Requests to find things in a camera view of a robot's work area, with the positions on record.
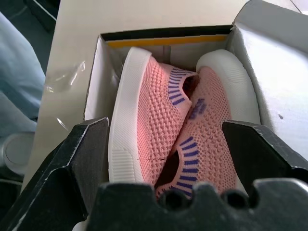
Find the grey surface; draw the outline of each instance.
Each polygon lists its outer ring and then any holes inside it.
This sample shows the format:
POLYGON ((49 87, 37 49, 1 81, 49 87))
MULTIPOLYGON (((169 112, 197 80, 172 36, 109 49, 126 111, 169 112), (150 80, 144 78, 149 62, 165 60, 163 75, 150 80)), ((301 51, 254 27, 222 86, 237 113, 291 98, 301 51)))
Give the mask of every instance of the grey surface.
POLYGON ((53 32, 45 30, 23 0, 0 0, 0 12, 30 42, 46 74, 53 32))

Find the dark shoe lining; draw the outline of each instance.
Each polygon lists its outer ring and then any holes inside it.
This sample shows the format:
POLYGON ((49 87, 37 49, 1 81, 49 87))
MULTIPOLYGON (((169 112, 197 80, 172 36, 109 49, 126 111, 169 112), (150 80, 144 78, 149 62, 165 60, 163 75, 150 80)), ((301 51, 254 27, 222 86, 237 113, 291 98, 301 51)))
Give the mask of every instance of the dark shoe lining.
POLYGON ((199 76, 191 76, 185 79, 183 83, 183 91, 189 99, 191 98, 193 91, 197 87, 199 81, 199 76))
POLYGON ((160 174, 154 186, 155 189, 157 189, 159 186, 172 182, 178 171, 179 163, 180 163, 179 154, 178 151, 176 151, 173 155, 167 158, 162 173, 160 174))

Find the shoe box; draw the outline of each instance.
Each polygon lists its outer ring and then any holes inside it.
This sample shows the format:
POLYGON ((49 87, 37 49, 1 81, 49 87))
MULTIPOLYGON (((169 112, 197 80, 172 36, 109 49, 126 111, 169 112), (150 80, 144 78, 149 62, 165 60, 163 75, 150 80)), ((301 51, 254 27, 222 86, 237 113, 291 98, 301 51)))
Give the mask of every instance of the shoe box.
MULTIPOLYGON (((308 160, 307 41, 307 16, 261 0, 249 1, 232 25, 101 34, 84 119, 112 119, 121 71, 132 46, 149 50, 159 62, 192 71, 205 53, 226 49, 242 62, 252 80, 261 124, 308 160)), ((107 149, 104 166, 108 180, 107 149)))

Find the blue stripe pattern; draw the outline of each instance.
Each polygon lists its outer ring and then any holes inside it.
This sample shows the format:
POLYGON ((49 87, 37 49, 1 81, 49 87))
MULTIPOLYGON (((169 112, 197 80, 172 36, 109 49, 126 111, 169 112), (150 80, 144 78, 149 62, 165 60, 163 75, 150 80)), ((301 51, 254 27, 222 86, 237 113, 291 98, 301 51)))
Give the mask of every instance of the blue stripe pattern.
POLYGON ((185 190, 178 189, 178 188, 173 187, 173 186, 171 186, 170 188, 171 188, 171 189, 174 189, 174 190, 179 190, 179 191, 181 191, 181 192, 185 193, 185 194, 186 194, 187 196, 189 196, 189 197, 191 197, 191 196, 192 196, 192 193, 191 193, 191 192, 187 192, 187 191, 185 191, 185 190))
MULTIPOLYGON (((190 72, 190 71, 185 71, 185 70, 173 68, 171 70, 171 73, 170 73, 168 88, 169 89, 179 88, 182 78, 191 74, 191 73, 192 72, 190 72)), ((179 103, 185 101, 184 96, 182 95, 180 90, 169 90, 168 94, 169 94, 169 99, 171 100, 171 102, 174 106, 176 106, 179 103)))
POLYGON ((186 177, 186 176, 180 176, 180 180, 197 181, 197 177, 186 177))
POLYGON ((172 81, 177 81, 177 82, 180 82, 180 81, 181 81, 180 79, 176 79, 176 78, 172 78, 172 77, 170 77, 170 79, 171 79, 172 81))
POLYGON ((184 101, 184 98, 180 98, 179 100, 174 101, 173 105, 177 105, 177 104, 179 104, 179 103, 181 103, 183 101, 184 101))
POLYGON ((184 161, 184 165, 196 165, 199 163, 199 160, 186 160, 184 161))
POLYGON ((169 81, 169 83, 171 83, 171 84, 175 84, 175 85, 178 85, 178 84, 180 84, 180 83, 176 83, 176 82, 171 82, 171 81, 169 81))
POLYGON ((187 144, 189 141, 192 141, 193 137, 190 136, 187 140, 185 140, 184 142, 180 143, 180 146, 183 146, 184 144, 187 144))
POLYGON ((177 185, 188 188, 188 189, 193 189, 193 186, 191 184, 184 184, 181 182, 177 182, 177 185))
POLYGON ((186 147, 183 147, 182 150, 188 150, 188 149, 191 149, 191 148, 194 148, 194 147, 197 147, 197 143, 192 143, 186 147))
POLYGON ((182 94, 177 94, 177 95, 174 95, 174 96, 171 96, 171 97, 169 97, 169 99, 174 99, 174 98, 177 98, 177 97, 179 97, 179 96, 181 96, 182 94))
POLYGON ((193 151, 191 153, 184 153, 184 157, 189 157, 189 156, 194 156, 194 155, 198 155, 199 151, 193 151))
POLYGON ((183 172, 197 173, 198 169, 196 169, 196 168, 183 168, 183 172))
POLYGON ((168 94, 172 94, 172 93, 175 93, 175 92, 179 92, 180 90, 171 90, 171 91, 168 91, 168 94))

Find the pink sneaker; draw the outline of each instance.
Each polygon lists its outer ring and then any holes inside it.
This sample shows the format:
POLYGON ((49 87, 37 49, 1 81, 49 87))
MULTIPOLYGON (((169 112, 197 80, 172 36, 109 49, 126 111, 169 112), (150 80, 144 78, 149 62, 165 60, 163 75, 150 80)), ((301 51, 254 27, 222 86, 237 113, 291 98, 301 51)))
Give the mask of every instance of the pink sneaker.
POLYGON ((196 69, 200 82, 192 109, 155 186, 157 196, 178 189, 190 197, 198 181, 211 182, 219 192, 239 187, 221 125, 226 119, 260 123, 251 80, 233 54, 207 53, 196 69))
POLYGON ((192 104, 184 81, 195 75, 130 49, 110 127, 111 182, 155 184, 192 104))

